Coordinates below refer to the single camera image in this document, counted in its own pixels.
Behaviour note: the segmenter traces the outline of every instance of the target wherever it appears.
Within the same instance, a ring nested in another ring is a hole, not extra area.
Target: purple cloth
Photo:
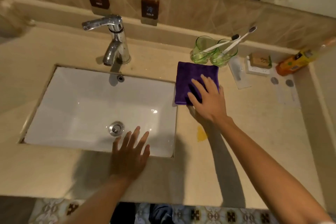
[[[181,62],[181,61],[178,63],[177,75],[176,75],[175,104],[193,105],[188,98],[188,94],[187,94],[188,92],[193,93],[195,97],[197,98],[197,100],[200,103],[202,103],[200,92],[191,82],[191,79],[195,79],[204,86],[203,80],[201,78],[201,74],[213,79],[217,88],[219,89],[218,67],[217,66],[206,66],[206,65],[187,63],[187,62]]]

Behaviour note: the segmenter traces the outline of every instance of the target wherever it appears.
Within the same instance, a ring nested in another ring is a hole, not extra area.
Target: floor
[[[0,197],[1,224],[57,224],[84,201]],[[150,224],[148,203],[136,204],[135,224]],[[268,210],[172,205],[176,224],[278,224]]]

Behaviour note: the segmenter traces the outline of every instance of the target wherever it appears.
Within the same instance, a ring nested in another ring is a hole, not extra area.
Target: faucet handle
[[[120,15],[111,14],[103,18],[82,23],[82,27],[85,31],[106,25],[112,33],[120,33],[124,30],[123,21]]]

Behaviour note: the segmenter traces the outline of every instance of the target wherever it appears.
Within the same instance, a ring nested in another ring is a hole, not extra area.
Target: bottle
[[[336,44],[336,37],[332,37],[324,41],[321,46],[316,50],[308,48],[302,49],[298,54],[289,57],[288,59],[280,62],[276,67],[276,71],[281,76],[292,74],[305,67],[310,62],[316,60],[322,53],[325,53],[330,47]]]

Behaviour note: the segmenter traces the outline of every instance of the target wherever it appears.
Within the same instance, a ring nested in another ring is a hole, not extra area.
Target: backsplash
[[[45,0],[91,9],[89,0]],[[111,13],[141,17],[141,0],[110,0]],[[336,19],[255,0],[160,0],[159,23],[300,49],[336,35]]]

